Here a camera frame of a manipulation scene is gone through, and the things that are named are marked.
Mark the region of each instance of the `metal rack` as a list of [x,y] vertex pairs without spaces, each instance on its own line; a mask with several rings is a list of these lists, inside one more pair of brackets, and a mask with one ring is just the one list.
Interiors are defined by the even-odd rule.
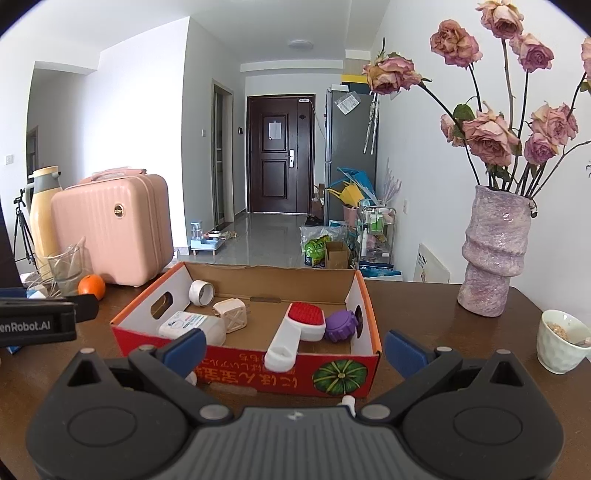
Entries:
[[394,208],[359,206],[356,226],[350,229],[355,236],[353,266],[356,269],[362,264],[372,264],[378,268],[394,270],[396,216]]

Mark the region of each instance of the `floor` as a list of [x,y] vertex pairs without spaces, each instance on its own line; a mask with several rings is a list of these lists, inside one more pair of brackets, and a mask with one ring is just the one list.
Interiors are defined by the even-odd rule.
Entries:
[[212,255],[180,255],[179,261],[225,265],[271,265],[274,267],[303,267],[300,248],[300,227],[306,222],[303,215],[273,215],[249,213],[225,230],[238,236],[228,240]]

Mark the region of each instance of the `brown door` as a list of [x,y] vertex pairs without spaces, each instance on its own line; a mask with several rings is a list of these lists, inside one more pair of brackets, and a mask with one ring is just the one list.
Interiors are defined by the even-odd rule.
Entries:
[[[308,102],[299,99],[307,98]],[[251,212],[308,213],[312,97],[249,97]]]

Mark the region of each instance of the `orange fruit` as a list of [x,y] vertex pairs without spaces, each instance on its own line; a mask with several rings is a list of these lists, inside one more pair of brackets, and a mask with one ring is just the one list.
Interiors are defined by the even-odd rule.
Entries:
[[85,293],[93,293],[97,300],[101,300],[105,296],[106,285],[105,281],[100,275],[87,275],[80,280],[78,284],[78,293],[84,295]]

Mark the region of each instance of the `purple lid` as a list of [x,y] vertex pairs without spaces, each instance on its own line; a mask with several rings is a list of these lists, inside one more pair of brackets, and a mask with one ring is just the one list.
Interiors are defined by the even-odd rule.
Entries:
[[346,340],[355,333],[357,323],[355,314],[350,310],[334,312],[326,319],[324,338],[335,343]]

